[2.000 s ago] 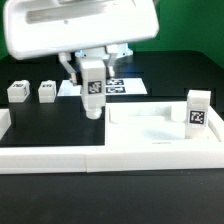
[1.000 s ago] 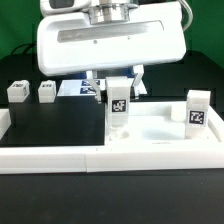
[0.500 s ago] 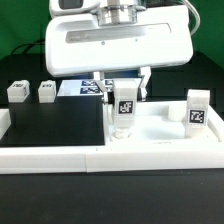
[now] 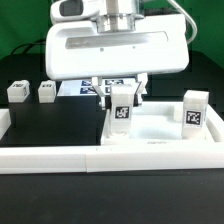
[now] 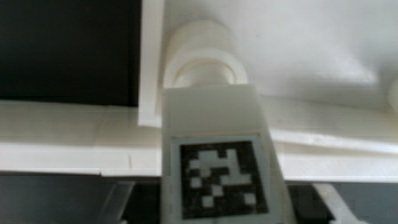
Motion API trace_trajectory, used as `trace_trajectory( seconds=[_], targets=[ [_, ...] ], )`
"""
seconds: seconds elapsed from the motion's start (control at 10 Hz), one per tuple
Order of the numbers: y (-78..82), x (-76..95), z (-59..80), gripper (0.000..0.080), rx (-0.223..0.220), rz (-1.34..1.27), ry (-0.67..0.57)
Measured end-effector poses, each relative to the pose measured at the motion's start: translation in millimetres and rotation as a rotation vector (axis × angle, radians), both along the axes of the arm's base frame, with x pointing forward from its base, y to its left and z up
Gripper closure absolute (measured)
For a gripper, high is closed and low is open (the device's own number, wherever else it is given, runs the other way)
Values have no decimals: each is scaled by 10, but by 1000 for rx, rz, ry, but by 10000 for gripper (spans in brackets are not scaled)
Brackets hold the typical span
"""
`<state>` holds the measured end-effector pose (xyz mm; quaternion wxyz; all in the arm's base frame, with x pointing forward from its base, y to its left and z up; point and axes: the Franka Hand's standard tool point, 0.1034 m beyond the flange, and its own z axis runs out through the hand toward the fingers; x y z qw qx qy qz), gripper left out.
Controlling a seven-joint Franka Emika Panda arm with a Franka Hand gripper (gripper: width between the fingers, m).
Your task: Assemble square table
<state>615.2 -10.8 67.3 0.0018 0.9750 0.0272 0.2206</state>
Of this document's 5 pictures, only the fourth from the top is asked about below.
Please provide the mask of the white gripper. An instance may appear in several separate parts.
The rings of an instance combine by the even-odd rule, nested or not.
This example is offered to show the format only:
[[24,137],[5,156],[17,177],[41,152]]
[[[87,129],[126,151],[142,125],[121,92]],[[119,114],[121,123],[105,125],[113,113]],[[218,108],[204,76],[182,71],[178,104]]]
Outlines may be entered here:
[[52,80],[91,78],[106,109],[101,77],[136,75],[134,106],[142,104],[148,74],[173,73],[189,63],[181,14],[149,16],[131,32],[99,33],[91,21],[59,23],[46,39],[46,73]]

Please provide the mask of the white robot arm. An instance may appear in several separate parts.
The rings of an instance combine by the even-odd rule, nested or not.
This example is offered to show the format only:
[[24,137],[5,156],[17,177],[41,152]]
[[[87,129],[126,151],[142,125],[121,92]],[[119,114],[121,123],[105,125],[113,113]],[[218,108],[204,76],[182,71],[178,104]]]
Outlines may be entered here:
[[188,44],[197,35],[192,17],[175,1],[173,13],[153,10],[149,0],[58,0],[50,8],[46,73],[52,80],[135,76],[140,94],[148,74],[174,73],[189,63]]

